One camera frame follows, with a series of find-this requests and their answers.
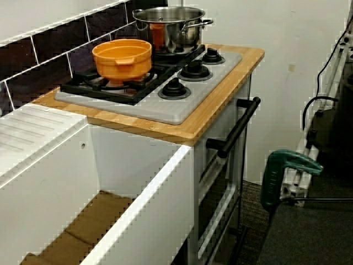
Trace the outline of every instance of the cardboard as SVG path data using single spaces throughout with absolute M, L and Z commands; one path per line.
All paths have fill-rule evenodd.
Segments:
M 39 257 L 57 265 L 79 265 L 91 250 L 90 245 L 63 232 Z
M 65 229 L 94 247 L 132 203 L 132 199 L 99 193 Z
M 28 253 L 20 265 L 55 265 L 32 253 Z
M 53 243 L 39 256 L 28 254 L 21 265 L 79 265 L 132 202 L 99 192 Z

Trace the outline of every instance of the wooden countertop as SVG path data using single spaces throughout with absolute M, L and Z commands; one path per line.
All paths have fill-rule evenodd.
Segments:
M 179 125 L 159 123 L 59 102 L 54 100 L 54 95 L 58 88 L 34 100 L 33 103 L 86 115 L 90 124 L 193 146 L 223 107 L 248 79 L 265 54 L 264 50 L 255 48 L 215 44 L 206 46 L 217 50 L 239 52 L 243 59 L 187 119 Z

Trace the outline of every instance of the stainless steel pot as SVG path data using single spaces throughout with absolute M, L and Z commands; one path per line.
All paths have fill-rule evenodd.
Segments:
M 201 32 L 213 20 L 203 20 L 205 12 L 193 7 L 157 7 L 132 12 L 139 36 L 163 55 L 183 55 L 201 44 Z

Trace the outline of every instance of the play kitchen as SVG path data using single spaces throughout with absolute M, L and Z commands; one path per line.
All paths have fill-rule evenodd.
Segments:
M 8 264 L 236 261 L 264 51 L 201 44 L 204 15 L 135 10 L 143 38 L 96 46 L 94 68 L 0 119 L 16 136 L 0 178 Z

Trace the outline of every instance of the stovetop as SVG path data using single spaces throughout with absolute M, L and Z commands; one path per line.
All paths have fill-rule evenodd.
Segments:
M 55 99 L 167 124 L 181 124 L 242 59 L 236 52 L 205 51 L 189 56 L 152 57 L 141 80 L 113 84 L 95 68 L 76 72 Z

